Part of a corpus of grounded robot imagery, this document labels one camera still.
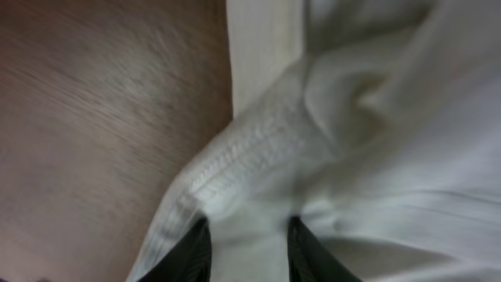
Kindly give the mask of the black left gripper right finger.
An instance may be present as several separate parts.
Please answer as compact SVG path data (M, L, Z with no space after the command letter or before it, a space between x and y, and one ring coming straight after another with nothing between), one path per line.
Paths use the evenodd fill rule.
M287 227L290 282L362 282L320 243L298 216Z

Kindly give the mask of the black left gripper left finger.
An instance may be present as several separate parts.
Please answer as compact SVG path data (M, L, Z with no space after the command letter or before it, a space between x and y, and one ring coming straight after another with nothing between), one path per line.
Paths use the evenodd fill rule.
M202 218L138 282L209 282L211 259L209 223Z

